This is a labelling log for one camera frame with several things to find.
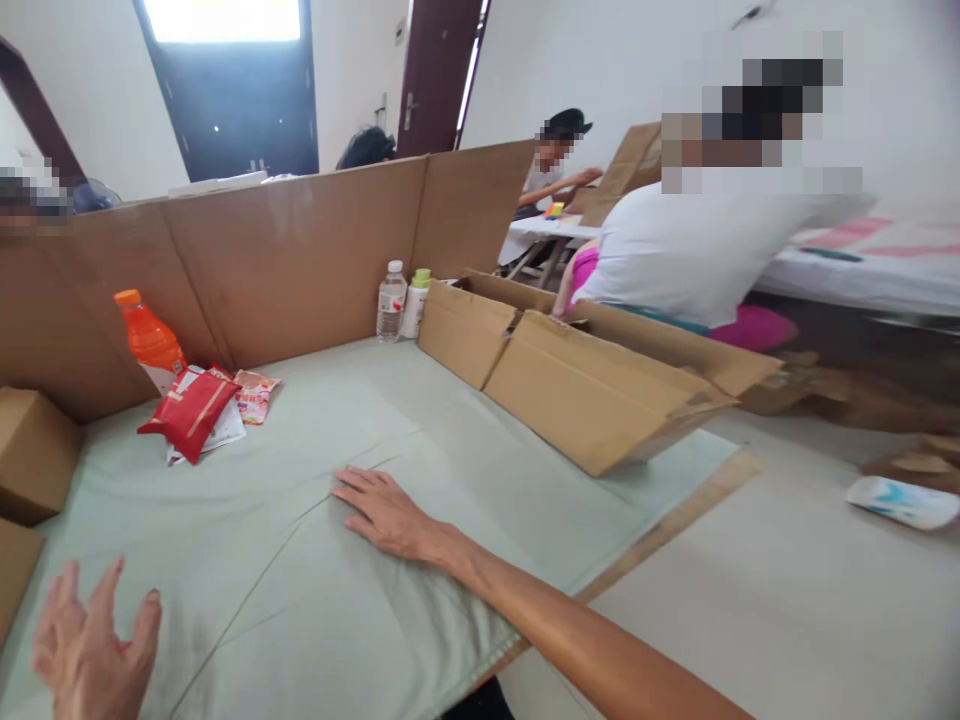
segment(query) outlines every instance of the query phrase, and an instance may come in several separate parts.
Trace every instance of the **pink pants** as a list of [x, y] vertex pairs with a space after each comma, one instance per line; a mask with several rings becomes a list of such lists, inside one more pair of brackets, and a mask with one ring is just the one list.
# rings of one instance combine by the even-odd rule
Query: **pink pants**
[[[589, 248], [577, 253], [573, 261], [573, 294], [576, 294], [593, 274], [599, 259], [600, 248]], [[796, 337], [796, 332], [792, 321], [773, 310], [756, 305], [741, 305], [737, 308], [736, 322], [714, 328], [709, 337], [711, 340], [744, 350], [766, 352], [789, 342]]]

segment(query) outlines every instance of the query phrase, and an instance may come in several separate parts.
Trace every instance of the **door handle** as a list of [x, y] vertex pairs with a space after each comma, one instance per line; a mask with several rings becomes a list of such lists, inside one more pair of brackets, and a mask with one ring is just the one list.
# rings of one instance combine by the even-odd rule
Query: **door handle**
[[413, 93], [407, 93], [407, 110], [404, 113], [403, 118], [403, 129], [410, 129], [410, 118], [413, 116], [413, 111], [416, 110], [420, 105], [413, 101]]

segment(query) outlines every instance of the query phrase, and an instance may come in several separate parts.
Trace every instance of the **floor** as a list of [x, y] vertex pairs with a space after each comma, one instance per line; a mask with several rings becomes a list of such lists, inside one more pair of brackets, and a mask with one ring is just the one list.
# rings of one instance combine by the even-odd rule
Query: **floor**
[[[741, 411], [708, 429], [763, 472], [594, 609], [757, 718], [960, 717], [960, 528], [843, 500], [857, 463], [909, 438]], [[602, 717], [534, 651], [500, 680], [517, 720]]]

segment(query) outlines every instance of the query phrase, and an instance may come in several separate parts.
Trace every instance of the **orange bottle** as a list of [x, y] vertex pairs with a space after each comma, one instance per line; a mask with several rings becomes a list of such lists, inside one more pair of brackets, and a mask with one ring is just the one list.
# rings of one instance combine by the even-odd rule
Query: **orange bottle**
[[187, 366], [176, 335], [144, 304], [139, 290], [124, 290], [113, 299], [123, 310], [130, 352], [157, 386], [161, 397], [166, 395]]

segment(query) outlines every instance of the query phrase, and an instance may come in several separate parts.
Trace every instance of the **white wall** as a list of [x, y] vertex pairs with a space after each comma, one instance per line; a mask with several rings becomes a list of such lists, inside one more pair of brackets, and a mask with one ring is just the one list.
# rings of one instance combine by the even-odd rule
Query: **white wall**
[[320, 172], [336, 167], [350, 138], [373, 125], [387, 93], [386, 132], [396, 136], [407, 42], [394, 43], [409, 0], [311, 0]]
[[752, 4], [495, 2], [463, 147], [530, 137], [553, 113], [578, 106], [595, 126], [568, 168], [605, 166], [629, 125], [676, 109], [665, 100], [690, 100], [692, 87], [698, 101], [703, 84], [738, 84], [729, 74], [714, 79], [719, 45], [728, 54], [739, 46], [740, 57], [797, 57], [811, 41], [804, 31], [840, 30], [844, 88], [828, 92], [837, 113], [822, 123], [824, 138], [841, 142], [826, 154], [862, 162], [867, 189], [898, 206], [944, 188], [960, 197], [960, 45], [948, 0], [779, 0], [730, 33]]
[[40, 149], [0, 84], [0, 167], [22, 168], [25, 162], [42, 161]]
[[7, 0], [26, 59], [84, 172], [124, 200], [188, 182], [132, 0]]

